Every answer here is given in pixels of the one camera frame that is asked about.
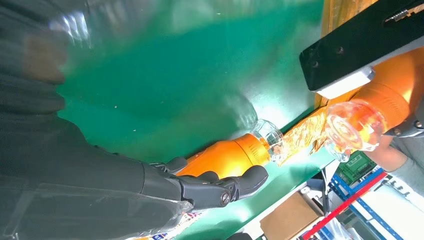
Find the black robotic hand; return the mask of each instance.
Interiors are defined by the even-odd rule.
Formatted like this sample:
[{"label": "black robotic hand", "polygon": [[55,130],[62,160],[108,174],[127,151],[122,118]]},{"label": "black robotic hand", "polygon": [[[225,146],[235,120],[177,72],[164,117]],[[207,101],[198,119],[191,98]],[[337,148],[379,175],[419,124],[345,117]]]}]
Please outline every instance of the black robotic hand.
[{"label": "black robotic hand", "polygon": [[[152,165],[164,173],[175,174],[187,165],[187,160],[176,157],[168,164]],[[207,171],[198,177],[175,177],[181,186],[181,200],[190,202],[194,211],[225,207],[230,202],[249,197],[267,178],[267,171],[259,165],[252,166],[242,176],[223,179],[219,179],[213,171]]]}]

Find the green mat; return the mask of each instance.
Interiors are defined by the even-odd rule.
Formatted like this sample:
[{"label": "green mat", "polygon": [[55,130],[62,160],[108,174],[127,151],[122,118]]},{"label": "green mat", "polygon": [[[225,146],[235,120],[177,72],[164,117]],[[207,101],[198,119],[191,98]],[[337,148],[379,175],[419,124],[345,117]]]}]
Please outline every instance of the green mat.
[{"label": "green mat", "polygon": [[[58,91],[88,141],[146,162],[189,157],[257,118],[279,128],[312,111],[298,56],[318,40],[323,0],[121,0],[93,7]],[[211,210],[179,239],[225,239],[316,174],[319,152],[267,166],[255,196]]]}]

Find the red rod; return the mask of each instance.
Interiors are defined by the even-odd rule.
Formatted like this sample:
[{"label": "red rod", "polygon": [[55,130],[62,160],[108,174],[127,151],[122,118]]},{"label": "red rod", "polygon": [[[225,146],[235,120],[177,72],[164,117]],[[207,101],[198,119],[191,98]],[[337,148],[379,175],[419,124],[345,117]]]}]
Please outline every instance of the red rod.
[{"label": "red rod", "polygon": [[382,180],[385,176],[387,176],[386,172],[380,173],[378,176],[376,176],[373,180],[371,180],[368,184],[363,186],[363,188],[359,189],[355,194],[353,194],[351,197],[346,199],[340,206],[338,206],[334,211],[330,212],[326,217],[324,217],[323,220],[318,222],[313,228],[305,233],[305,235],[302,236],[303,239],[309,239],[317,233],[319,230],[321,230],[325,225],[327,225],[333,218],[335,218],[337,215],[339,215],[341,212],[343,212],[345,209],[349,207],[353,202],[355,202],[358,198],[360,198],[363,194],[368,192],[374,185],[376,185],[380,180]]}]

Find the robotic hand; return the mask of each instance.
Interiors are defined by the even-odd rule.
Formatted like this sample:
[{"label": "robotic hand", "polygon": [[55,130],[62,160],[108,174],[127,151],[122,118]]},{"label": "robotic hand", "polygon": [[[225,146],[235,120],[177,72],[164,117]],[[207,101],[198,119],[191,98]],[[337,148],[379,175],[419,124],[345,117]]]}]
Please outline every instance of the robotic hand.
[{"label": "robotic hand", "polygon": [[187,164],[146,164],[90,145],[77,126],[0,112],[0,240],[125,239],[166,232],[189,211],[255,193],[268,174],[176,176]]}]

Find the orange cylinder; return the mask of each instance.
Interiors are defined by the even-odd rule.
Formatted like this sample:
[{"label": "orange cylinder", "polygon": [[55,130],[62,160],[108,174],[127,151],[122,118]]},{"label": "orange cylinder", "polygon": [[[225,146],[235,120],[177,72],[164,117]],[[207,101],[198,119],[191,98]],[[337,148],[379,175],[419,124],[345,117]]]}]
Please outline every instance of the orange cylinder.
[{"label": "orange cylinder", "polygon": [[339,153],[373,151],[381,135],[413,114],[423,97],[424,47],[392,57],[374,70],[374,79],[349,102],[328,108],[325,131]]},{"label": "orange cylinder", "polygon": [[269,145],[247,133],[239,138],[219,141],[203,152],[188,159],[188,165],[177,175],[199,176],[207,171],[218,174],[220,179],[230,176],[241,176],[254,165],[264,166],[271,156]]},{"label": "orange cylinder", "polygon": [[424,94],[424,47],[392,57],[374,67],[374,79],[352,100],[368,103],[380,112],[384,132],[401,124],[417,108]]}]

